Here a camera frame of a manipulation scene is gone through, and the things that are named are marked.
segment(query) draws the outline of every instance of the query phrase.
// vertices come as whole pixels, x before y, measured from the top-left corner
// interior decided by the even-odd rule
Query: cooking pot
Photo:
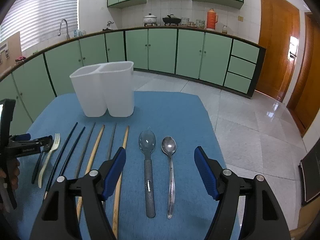
[[[162,20],[164,21],[164,26],[167,24],[169,24],[169,26],[171,24],[178,26],[178,24],[181,22],[181,19],[175,17],[173,14],[167,15],[167,17],[162,18]]]
[[[157,26],[157,17],[149,13],[149,15],[146,15],[143,18],[143,23],[144,23],[144,26],[146,26],[147,24],[155,24]]]

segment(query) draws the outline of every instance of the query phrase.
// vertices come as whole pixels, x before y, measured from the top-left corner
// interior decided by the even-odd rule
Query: metal spoon
[[[155,199],[153,195],[152,162],[151,152],[156,146],[156,137],[151,130],[140,133],[139,147],[145,156],[144,160],[144,183],[146,195],[146,213],[148,218],[156,216]]]
[[[168,219],[172,218],[174,200],[176,196],[176,186],[174,183],[174,174],[173,174],[173,161],[172,154],[175,153],[177,145],[175,140],[170,137],[164,137],[161,143],[161,149],[169,158],[169,170],[170,170],[170,183],[169,183],[169,196],[168,196]]]

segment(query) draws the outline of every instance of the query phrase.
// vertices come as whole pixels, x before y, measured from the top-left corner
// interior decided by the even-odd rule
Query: orange thermos
[[[218,22],[218,15],[213,9],[207,12],[207,29],[216,29],[216,23]]]

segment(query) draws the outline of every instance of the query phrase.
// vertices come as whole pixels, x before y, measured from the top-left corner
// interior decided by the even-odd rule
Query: black pot
[[[169,26],[171,24],[178,26],[178,24],[181,22],[181,19],[175,17],[173,14],[168,15],[168,17],[162,18],[162,20],[164,21],[164,26],[166,26],[167,24],[169,24]]]

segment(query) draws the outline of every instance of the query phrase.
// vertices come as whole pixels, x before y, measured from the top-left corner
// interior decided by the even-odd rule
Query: human hand
[[[12,164],[13,167],[13,171],[12,171],[12,176],[10,179],[11,182],[11,187],[12,190],[16,190],[18,188],[18,176],[20,174],[20,170],[19,170],[19,166],[20,166],[20,162],[17,159],[12,160],[12,162],[14,162]],[[0,168],[0,178],[6,178],[7,174],[4,173],[4,171]],[[3,209],[3,204],[0,203],[0,210]]]

